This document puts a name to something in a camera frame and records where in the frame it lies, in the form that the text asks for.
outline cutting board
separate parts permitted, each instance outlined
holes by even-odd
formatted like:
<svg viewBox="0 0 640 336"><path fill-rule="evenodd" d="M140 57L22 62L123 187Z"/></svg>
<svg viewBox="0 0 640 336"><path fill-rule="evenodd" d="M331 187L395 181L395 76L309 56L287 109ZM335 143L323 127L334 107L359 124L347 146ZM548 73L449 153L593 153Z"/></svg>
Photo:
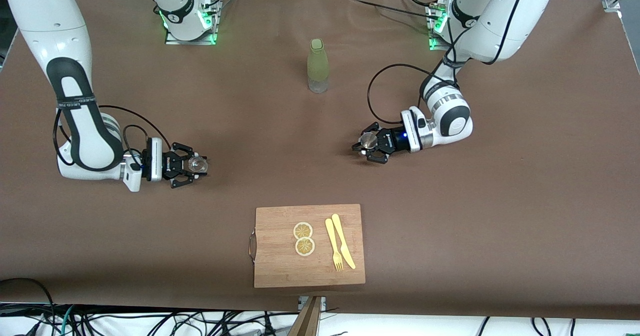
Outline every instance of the cutting board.
<svg viewBox="0 0 640 336"><path fill-rule="evenodd" d="M340 215L344 238L356 268L342 261L343 270L334 267L325 220ZM313 227L315 250L300 256L295 250L293 229L299 222ZM338 249L341 246L336 232ZM359 204L259 207L255 211L255 288L292 288L365 283L362 220Z"/></svg>

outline cutting board handle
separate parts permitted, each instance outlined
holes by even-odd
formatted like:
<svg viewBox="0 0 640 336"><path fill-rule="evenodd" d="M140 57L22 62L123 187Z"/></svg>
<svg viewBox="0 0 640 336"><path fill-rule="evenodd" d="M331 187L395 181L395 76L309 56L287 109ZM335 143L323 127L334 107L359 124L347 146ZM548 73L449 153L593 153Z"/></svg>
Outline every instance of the cutting board handle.
<svg viewBox="0 0 640 336"><path fill-rule="evenodd" d="M258 238L256 238L256 228L253 228L253 232L251 233L251 235L249 235L249 257L251 257L251 262L253 263L253 265L256 265L256 257L254 256L254 253L252 252L252 246L255 244L255 248L256 251L258 251Z"/></svg>

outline yellow knife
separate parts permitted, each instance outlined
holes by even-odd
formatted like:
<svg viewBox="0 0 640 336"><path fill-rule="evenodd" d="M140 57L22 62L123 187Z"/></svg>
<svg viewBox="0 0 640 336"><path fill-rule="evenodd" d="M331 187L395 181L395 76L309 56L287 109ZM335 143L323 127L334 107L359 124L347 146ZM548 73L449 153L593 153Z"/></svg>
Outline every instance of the yellow knife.
<svg viewBox="0 0 640 336"><path fill-rule="evenodd" d="M345 234L343 233L343 225L340 223L340 216L338 214L331 215L331 220L333 221L333 226L338 231L338 236L340 236L340 253L344 257L344 260L347 262L350 268L356 268L354 263L354 259L352 259L352 255L349 252L349 248L347 247L347 242L345 241Z"/></svg>

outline brown table cover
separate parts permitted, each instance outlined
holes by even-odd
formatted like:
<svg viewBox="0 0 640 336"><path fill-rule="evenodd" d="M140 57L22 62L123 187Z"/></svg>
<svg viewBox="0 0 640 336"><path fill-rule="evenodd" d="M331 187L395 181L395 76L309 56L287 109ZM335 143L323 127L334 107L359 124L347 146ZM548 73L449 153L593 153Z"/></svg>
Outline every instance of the brown table cover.
<svg viewBox="0 0 640 336"><path fill-rule="evenodd" d="M422 18L353 0L233 0L218 45L178 46L163 44L152 0L77 1L98 101L207 155L210 176L139 193L60 176L55 95L18 36L0 74L0 278L39 279L66 304L293 310L313 294L344 313L640 317L640 79L599 0L551 0L514 57L469 62L471 137L387 165L350 146L374 121L377 70L441 58ZM318 37L331 66L322 95L306 77ZM423 78L385 72L375 109L400 118ZM362 207L366 284L253 288L256 207L350 203ZM43 300L30 285L0 295Z"/></svg>

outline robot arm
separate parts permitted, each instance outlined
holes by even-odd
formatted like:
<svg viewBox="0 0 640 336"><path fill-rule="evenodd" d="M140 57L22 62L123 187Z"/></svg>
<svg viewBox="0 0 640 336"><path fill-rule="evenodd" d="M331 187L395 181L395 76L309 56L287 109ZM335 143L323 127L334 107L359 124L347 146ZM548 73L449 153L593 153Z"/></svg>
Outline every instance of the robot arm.
<svg viewBox="0 0 640 336"><path fill-rule="evenodd" d="M122 179L137 191L142 176L158 181L166 170L158 138L148 141L142 155L125 154L121 130L114 118L101 113L92 87L92 53L85 20L75 0L8 0L27 45L48 78L61 111L70 128L69 140L59 148L60 173L83 180ZM156 0L169 17L165 24L176 38L190 40L206 31L202 17L204 2L210 0ZM197 156L190 148L182 150ZM170 171L193 181L201 172Z"/></svg>
<svg viewBox="0 0 640 336"><path fill-rule="evenodd" d="M470 59L487 64L510 58L538 23L549 0L440 0L427 7L439 21L428 20L432 45L446 52L420 86L431 118L415 106L402 111L402 127L365 129L352 149L368 160L386 163L393 152L457 142L473 131L471 109L456 82Z"/></svg>

